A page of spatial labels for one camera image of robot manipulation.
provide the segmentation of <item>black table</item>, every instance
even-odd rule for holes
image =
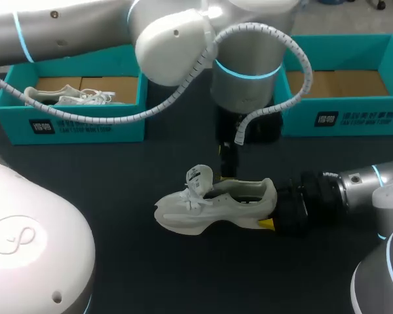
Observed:
[[[218,222],[177,235],[153,218],[154,203],[184,189],[196,164],[219,169],[210,74],[147,121],[143,143],[13,147],[0,126],[0,155],[15,171],[61,195],[95,237],[92,314],[350,313],[355,267],[378,244],[371,215],[304,239]],[[150,85],[149,106],[172,90]],[[239,179],[282,182],[304,170],[342,171],[393,160],[393,137],[285,138],[242,149]]]

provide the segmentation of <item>white shoelace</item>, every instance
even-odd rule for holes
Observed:
[[[202,196],[199,196],[194,190],[191,190],[190,188],[186,188],[185,190],[183,190],[180,193],[180,197],[185,203],[186,209],[188,211],[200,208],[201,204],[212,205],[212,201],[204,200]]]
[[[79,102],[80,105],[84,105],[90,101],[98,101],[100,104],[104,105],[106,103],[110,103],[112,101],[112,96],[115,96],[114,92],[102,92],[100,90],[92,90],[90,88],[86,88],[81,91],[83,95],[81,99],[83,101]]]

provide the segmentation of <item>teal cardboard box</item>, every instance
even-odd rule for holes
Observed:
[[[376,71],[386,95],[305,98],[282,113],[283,135],[393,135],[393,35],[302,35],[293,39],[314,71]],[[275,103],[292,97],[288,73],[300,70],[297,59],[287,52],[276,81]],[[349,88],[364,85],[359,80],[351,81]]]
[[[41,78],[106,77],[136,78],[135,103],[123,105],[55,106],[68,113],[93,117],[128,116],[143,112],[147,100],[147,79],[140,72],[132,46],[120,46],[81,56],[13,65],[5,81],[23,92]],[[0,91],[0,122],[13,145],[116,143],[144,140],[145,122],[94,125],[71,122],[42,113]]]

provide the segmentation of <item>shoe label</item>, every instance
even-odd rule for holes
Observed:
[[[187,184],[188,187],[192,190],[194,190],[196,193],[201,193],[199,187],[199,176],[201,175],[201,171],[199,170],[198,167],[192,168],[191,170],[188,171],[187,173]]]
[[[55,134],[51,120],[29,120],[35,134]]]

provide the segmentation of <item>white spiral cable wrap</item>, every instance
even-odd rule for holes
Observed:
[[[183,83],[177,88],[177,90],[165,101],[163,101],[160,105],[149,109],[147,111],[143,111],[142,113],[134,114],[132,116],[121,116],[116,118],[94,118],[91,116],[79,116],[77,114],[66,113],[64,111],[52,108],[48,105],[44,105],[30,97],[25,96],[20,91],[16,90],[12,86],[8,85],[6,82],[0,79],[0,88],[4,89],[6,92],[10,93],[11,95],[17,97],[18,99],[22,100],[24,103],[28,103],[29,105],[43,111],[45,113],[51,114],[53,116],[57,116],[64,120],[70,120],[75,122],[83,122],[88,124],[125,124],[140,121],[150,116],[154,116],[155,114],[160,113],[161,111],[165,110],[167,107],[171,106],[181,94],[188,88],[190,83],[203,70],[206,68],[206,64],[212,61],[212,52],[216,50],[217,46],[224,41],[228,36],[232,35],[233,33],[240,33],[240,32],[259,32],[265,33],[272,37],[277,38],[281,43],[283,43],[286,47],[288,47],[299,59],[305,74],[305,81],[303,87],[301,88],[300,92],[297,93],[293,98],[272,107],[267,107],[264,109],[259,109],[250,113],[239,125],[238,131],[235,137],[235,143],[239,145],[243,145],[244,143],[244,135],[246,131],[246,127],[248,124],[258,116],[270,114],[270,113],[277,113],[284,109],[288,109],[294,106],[301,100],[301,96],[308,93],[310,87],[312,85],[312,68],[310,66],[310,62],[307,59],[305,53],[300,49],[300,47],[295,43],[290,36],[282,33],[281,31],[275,29],[274,27],[259,24],[259,23],[243,23],[238,24],[235,26],[228,27],[224,31],[221,31],[218,36],[214,39],[212,45],[208,47],[199,57],[198,61],[195,63],[192,71],[188,74],[187,78],[183,81]]]

